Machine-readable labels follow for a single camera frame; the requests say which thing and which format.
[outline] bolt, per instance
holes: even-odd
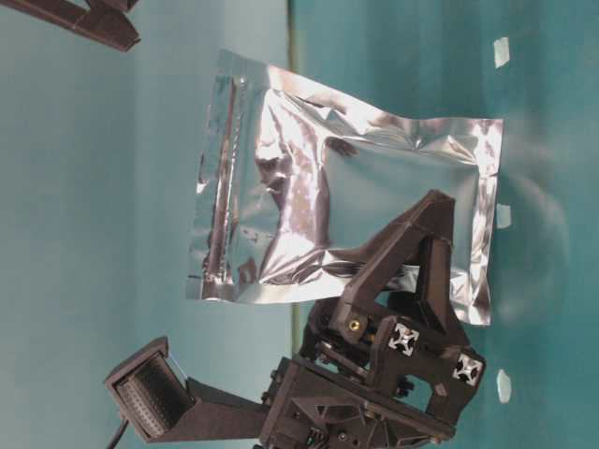
[[[352,332],[356,332],[356,331],[359,330],[359,321],[358,320],[352,320],[352,321],[349,322],[349,325],[347,327]]]

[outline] black cable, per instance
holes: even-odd
[[[117,428],[116,433],[112,437],[112,440],[110,440],[109,445],[106,449],[114,449],[116,447],[116,445],[121,440],[121,437],[123,437],[124,432],[127,430],[128,424],[129,421],[126,418],[123,418],[123,421],[121,421],[121,425],[119,426],[119,428]]]

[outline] teal backdrop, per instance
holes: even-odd
[[[489,370],[445,447],[594,447],[599,4],[289,5],[301,74],[404,116],[505,118],[512,223],[491,249],[493,324],[467,329]],[[183,299],[216,53],[286,65],[286,6],[139,2],[128,54],[0,8],[0,446],[103,447],[118,417],[101,382],[154,336],[248,398],[289,353],[288,307]],[[122,445],[142,447],[131,431]]]
[[[505,118],[511,225],[491,247],[492,326],[467,329],[489,369],[444,447],[595,447],[599,3],[295,0],[291,17],[302,75],[407,117]]]

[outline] tape piece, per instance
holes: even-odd
[[[512,398],[512,380],[503,369],[497,373],[497,394],[502,404],[508,403]]]
[[[505,204],[497,205],[497,229],[506,229],[512,225],[512,208]]]
[[[509,62],[509,38],[501,37],[493,42],[495,50],[495,68],[506,65]]]

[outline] crinkled foil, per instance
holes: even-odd
[[[456,198],[455,310],[464,322],[489,324],[501,120],[404,119],[228,51],[212,95],[189,297],[338,296],[359,267],[331,250],[360,246],[438,189]],[[414,290],[417,271],[398,267],[391,287]]]

